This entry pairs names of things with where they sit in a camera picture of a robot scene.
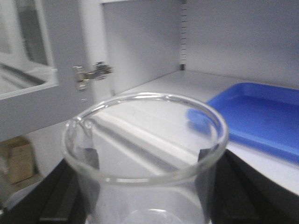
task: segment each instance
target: plastic tray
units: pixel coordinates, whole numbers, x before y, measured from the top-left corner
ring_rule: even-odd
[[[208,104],[226,120],[231,140],[299,163],[299,90],[240,83]]]

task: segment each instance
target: door hinge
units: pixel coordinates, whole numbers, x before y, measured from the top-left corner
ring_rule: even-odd
[[[73,66],[77,78],[78,90],[86,89],[91,79],[102,80],[107,77],[107,74],[112,72],[112,67],[106,65],[104,62],[94,63],[93,66],[95,69],[91,72],[86,72],[82,65]]]

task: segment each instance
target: beaker rim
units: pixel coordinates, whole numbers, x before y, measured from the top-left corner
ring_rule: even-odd
[[[217,122],[219,125],[218,137],[214,146],[209,154],[199,159],[197,163],[189,165],[186,168],[175,170],[172,172],[165,173],[163,175],[149,176],[149,177],[124,177],[117,175],[109,175],[100,172],[99,169],[94,168],[79,159],[75,158],[71,153],[71,146],[68,144],[67,133],[70,131],[70,122],[75,122],[77,125],[83,121],[88,116],[97,113],[100,110],[104,110],[107,107],[121,104],[128,101],[134,100],[165,100],[172,101],[175,103],[188,104],[193,106],[193,108],[198,108],[207,112],[210,117]],[[76,117],[72,118],[67,122],[66,129],[62,136],[62,152],[65,160],[69,165],[76,170],[79,174],[87,176],[94,179],[97,182],[105,182],[107,184],[116,185],[134,185],[134,186],[144,186],[144,185],[157,185],[157,184],[167,184],[171,182],[177,182],[195,176],[209,167],[214,165],[219,158],[223,155],[225,151],[225,146],[228,142],[228,126],[224,118],[211,106],[203,103],[194,98],[190,98],[183,95],[172,94],[172,93],[162,93],[162,92],[135,92],[129,94],[122,94],[114,96],[108,100],[102,101],[92,107],[86,109]]]

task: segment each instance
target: glass beaker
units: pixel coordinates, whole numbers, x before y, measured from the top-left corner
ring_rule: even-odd
[[[62,142],[90,224],[205,224],[227,140],[210,106],[149,92],[89,108],[69,120]]]

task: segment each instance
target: cardboard box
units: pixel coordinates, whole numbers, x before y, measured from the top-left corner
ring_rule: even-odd
[[[27,139],[16,137],[0,143],[0,171],[10,183],[33,176],[33,150]]]

